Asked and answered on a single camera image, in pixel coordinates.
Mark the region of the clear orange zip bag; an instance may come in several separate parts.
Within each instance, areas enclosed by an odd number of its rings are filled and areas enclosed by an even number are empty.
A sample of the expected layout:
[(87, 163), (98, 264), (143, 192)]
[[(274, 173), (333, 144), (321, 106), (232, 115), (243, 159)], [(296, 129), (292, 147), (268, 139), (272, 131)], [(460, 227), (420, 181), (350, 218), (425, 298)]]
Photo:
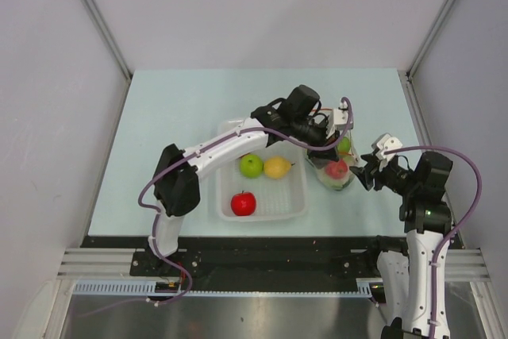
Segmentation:
[[(334, 129), (333, 118), (338, 116), (339, 122), (345, 126), (348, 118), (348, 106), (341, 102), (337, 108), (316, 109), (310, 121), (318, 128), (324, 129), (327, 140), (324, 145), (334, 142), (342, 132)], [(352, 129), (332, 149), (323, 151), (306, 150), (306, 160), (314, 169), (321, 184), (333, 191), (342, 191), (356, 178), (350, 167), (359, 163), (359, 156), (353, 145)]]

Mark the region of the red tomato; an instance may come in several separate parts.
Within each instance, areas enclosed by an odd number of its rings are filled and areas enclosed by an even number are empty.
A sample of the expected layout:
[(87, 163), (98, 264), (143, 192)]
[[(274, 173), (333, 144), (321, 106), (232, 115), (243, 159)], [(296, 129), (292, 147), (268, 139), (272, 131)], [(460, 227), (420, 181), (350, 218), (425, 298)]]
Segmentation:
[(325, 173), (331, 179), (343, 179), (348, 175), (349, 167), (344, 160), (330, 161), (325, 166)]

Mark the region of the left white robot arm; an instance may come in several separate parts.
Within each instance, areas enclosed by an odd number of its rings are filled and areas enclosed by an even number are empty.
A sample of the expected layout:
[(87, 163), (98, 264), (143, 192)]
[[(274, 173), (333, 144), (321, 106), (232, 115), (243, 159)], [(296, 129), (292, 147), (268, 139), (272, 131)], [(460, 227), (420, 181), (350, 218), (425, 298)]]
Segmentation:
[(156, 198), (156, 219), (148, 244), (148, 266), (158, 275), (175, 266), (184, 217), (201, 201), (200, 183), (208, 175), (244, 154), (288, 141), (316, 153), (331, 153), (352, 128), (351, 104), (338, 107), (320, 122), (318, 93), (300, 85), (285, 98), (257, 107), (250, 116), (216, 138), (187, 149), (168, 145), (161, 153), (150, 183)]

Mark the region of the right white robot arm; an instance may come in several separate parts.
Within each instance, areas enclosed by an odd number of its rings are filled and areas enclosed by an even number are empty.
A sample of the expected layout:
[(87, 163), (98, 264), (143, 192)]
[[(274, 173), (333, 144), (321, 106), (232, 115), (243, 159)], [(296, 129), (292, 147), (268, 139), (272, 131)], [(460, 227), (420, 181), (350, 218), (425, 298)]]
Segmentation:
[(437, 152), (423, 152), (415, 169), (405, 169), (397, 156), (389, 161), (374, 153), (361, 158), (365, 165), (351, 170), (366, 190), (386, 187), (402, 198), (399, 218), (405, 244), (381, 237), (379, 249), (366, 256), (368, 271), (383, 279), (391, 311), (381, 336), (448, 338), (445, 260), (452, 215), (443, 197), (452, 161)]

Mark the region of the cabbage head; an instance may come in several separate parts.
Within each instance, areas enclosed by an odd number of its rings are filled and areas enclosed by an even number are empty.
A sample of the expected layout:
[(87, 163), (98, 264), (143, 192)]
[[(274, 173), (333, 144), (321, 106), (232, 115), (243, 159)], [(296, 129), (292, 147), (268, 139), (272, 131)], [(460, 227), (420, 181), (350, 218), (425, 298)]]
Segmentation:
[(321, 183), (332, 191), (342, 191), (354, 180), (353, 175), (346, 175), (341, 179), (334, 179), (326, 174), (321, 177)]

